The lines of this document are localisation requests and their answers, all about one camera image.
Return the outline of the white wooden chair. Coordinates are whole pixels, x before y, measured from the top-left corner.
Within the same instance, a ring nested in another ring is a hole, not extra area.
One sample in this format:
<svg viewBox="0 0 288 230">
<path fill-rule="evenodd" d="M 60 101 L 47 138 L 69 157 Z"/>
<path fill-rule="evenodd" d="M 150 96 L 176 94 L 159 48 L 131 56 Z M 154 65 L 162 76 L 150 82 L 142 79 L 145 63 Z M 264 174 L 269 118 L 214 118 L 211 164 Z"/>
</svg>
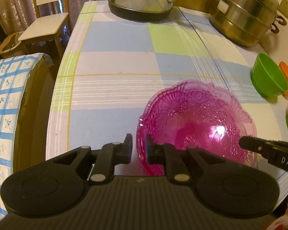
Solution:
<svg viewBox="0 0 288 230">
<path fill-rule="evenodd" d="M 41 16 L 39 6 L 46 5 L 52 2 L 63 2 L 63 11 L 58 14 Z M 70 15 L 69 15 L 69 0 L 33 0 L 34 9 L 36 12 L 36 20 L 22 33 L 19 40 L 25 45 L 31 45 L 40 42 L 54 40 L 59 54 L 63 57 L 63 47 L 60 42 L 60 33 L 66 26 L 69 31 L 72 31 Z"/>
</svg>

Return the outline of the beige wall power socket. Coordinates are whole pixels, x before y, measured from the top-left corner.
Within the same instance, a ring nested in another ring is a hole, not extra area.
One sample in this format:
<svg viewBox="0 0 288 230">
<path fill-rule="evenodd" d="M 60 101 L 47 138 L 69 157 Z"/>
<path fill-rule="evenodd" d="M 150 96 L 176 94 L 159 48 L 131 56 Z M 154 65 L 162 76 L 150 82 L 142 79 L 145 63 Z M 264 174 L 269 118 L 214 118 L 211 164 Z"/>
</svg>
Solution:
<svg viewBox="0 0 288 230">
<path fill-rule="evenodd" d="M 288 18 L 288 0 L 281 0 L 278 10 Z"/>
</svg>

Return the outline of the blue white checkered cloth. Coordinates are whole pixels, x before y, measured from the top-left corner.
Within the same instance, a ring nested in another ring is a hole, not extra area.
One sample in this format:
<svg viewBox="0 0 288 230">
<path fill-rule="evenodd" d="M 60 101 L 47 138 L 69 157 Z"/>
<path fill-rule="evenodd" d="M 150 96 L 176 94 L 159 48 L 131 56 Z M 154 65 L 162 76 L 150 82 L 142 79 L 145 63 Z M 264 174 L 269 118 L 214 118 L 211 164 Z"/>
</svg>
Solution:
<svg viewBox="0 0 288 230">
<path fill-rule="evenodd" d="M 0 60 L 0 189 L 4 180 L 13 173 L 14 142 L 17 119 L 25 89 L 34 71 L 53 62 L 46 53 L 34 53 Z M 7 210 L 0 195 L 0 221 Z"/>
</svg>

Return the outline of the stainless steel steamer pot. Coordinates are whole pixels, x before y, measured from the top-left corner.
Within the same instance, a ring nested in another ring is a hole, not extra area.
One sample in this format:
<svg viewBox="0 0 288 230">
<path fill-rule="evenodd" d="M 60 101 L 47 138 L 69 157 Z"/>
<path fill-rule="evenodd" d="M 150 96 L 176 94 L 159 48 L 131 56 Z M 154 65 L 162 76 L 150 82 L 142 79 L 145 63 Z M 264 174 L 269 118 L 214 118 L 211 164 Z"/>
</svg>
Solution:
<svg viewBox="0 0 288 230">
<path fill-rule="evenodd" d="M 277 0 L 213 0 L 210 23 L 226 38 L 243 47 L 253 47 L 267 31 L 279 33 L 275 24 L 286 25 L 277 14 Z"/>
</svg>

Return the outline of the checkered pastel tablecloth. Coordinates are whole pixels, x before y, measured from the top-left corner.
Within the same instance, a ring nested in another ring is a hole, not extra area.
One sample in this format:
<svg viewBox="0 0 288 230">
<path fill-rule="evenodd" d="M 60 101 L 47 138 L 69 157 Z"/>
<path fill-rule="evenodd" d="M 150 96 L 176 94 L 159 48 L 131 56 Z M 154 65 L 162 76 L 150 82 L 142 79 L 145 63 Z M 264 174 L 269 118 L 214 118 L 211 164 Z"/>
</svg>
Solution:
<svg viewBox="0 0 288 230">
<path fill-rule="evenodd" d="M 259 138 L 288 141 L 288 101 L 264 99 L 251 82 L 250 70 L 263 48 L 235 45 L 208 17 L 175 7 L 164 21 L 134 22 L 112 14 L 106 1 L 84 3 L 55 82 L 46 158 L 135 135 L 148 101 L 185 80 L 229 90 L 253 119 Z"/>
</svg>

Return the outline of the basket on floor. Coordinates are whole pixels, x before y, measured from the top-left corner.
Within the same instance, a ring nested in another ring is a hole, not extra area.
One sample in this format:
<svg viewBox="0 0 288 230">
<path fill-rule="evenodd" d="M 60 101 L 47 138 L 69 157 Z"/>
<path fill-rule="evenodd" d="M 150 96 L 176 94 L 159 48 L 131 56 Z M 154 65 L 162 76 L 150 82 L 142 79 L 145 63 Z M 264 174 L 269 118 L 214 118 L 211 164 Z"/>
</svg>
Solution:
<svg viewBox="0 0 288 230">
<path fill-rule="evenodd" d="M 0 55 L 2 58 L 7 59 L 26 54 L 26 47 L 19 40 L 22 34 L 23 31 L 16 32 L 4 39 L 4 41 L 0 44 Z"/>
</svg>

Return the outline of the pink glass scalloped bowl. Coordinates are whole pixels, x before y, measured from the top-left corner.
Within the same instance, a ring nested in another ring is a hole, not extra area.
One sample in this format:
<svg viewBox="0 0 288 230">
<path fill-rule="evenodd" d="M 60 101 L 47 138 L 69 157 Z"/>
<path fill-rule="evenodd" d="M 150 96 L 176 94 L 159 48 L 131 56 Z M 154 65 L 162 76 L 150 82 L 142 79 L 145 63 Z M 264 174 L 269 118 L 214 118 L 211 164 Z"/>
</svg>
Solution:
<svg viewBox="0 0 288 230">
<path fill-rule="evenodd" d="M 148 176 L 161 176 L 161 165 L 149 165 L 146 135 L 155 143 L 169 143 L 178 150 L 199 147 L 255 168 L 257 156 L 241 149 L 242 136 L 256 136 L 252 117 L 227 89 L 198 80 L 185 80 L 155 94 L 139 118 L 136 148 Z"/>
</svg>

